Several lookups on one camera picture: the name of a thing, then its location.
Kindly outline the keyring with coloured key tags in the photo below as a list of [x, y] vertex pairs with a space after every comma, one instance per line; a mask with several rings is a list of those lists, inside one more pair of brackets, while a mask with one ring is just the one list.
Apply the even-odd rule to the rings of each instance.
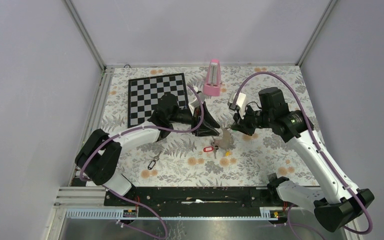
[[205, 153], [213, 152], [214, 158], [217, 158], [217, 153], [219, 151], [224, 151], [227, 153], [235, 148], [234, 138], [229, 132], [229, 128], [222, 127], [222, 136], [221, 138], [212, 137], [210, 146], [204, 147], [203, 151]]

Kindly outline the black carabiner key clip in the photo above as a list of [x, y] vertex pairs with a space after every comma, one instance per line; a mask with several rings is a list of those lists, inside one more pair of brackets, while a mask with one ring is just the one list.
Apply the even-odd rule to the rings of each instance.
[[155, 155], [153, 157], [153, 159], [150, 161], [150, 163], [147, 166], [147, 169], [149, 171], [152, 170], [155, 167], [155, 165], [157, 164], [157, 162], [160, 160], [160, 155], [161, 155], [161, 152], [159, 152], [157, 155]]

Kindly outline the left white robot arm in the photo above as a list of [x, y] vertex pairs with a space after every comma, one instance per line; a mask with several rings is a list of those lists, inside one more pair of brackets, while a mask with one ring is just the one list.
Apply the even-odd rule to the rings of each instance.
[[175, 131], [173, 123], [190, 125], [186, 132], [196, 137], [219, 136], [221, 126], [209, 113], [201, 97], [203, 94], [199, 92], [188, 109], [181, 109], [177, 96], [165, 93], [144, 123], [114, 136], [100, 128], [93, 131], [74, 160], [80, 168], [80, 179], [115, 192], [116, 199], [124, 206], [132, 204], [135, 200], [135, 192], [131, 189], [133, 184], [116, 172], [121, 153], [163, 140]]

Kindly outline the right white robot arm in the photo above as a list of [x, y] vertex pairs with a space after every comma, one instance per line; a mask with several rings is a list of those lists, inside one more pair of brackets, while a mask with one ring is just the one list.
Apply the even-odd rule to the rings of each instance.
[[360, 188], [346, 176], [322, 144], [313, 124], [301, 110], [289, 109], [280, 89], [269, 87], [260, 90], [258, 96], [261, 109], [253, 110], [244, 93], [231, 95], [228, 106], [235, 111], [231, 128], [248, 136], [256, 129], [271, 129], [301, 157], [320, 186], [319, 191], [311, 190], [287, 177], [276, 177], [267, 185], [267, 201], [273, 206], [295, 204], [313, 213], [329, 232], [361, 216], [375, 199], [372, 191]]

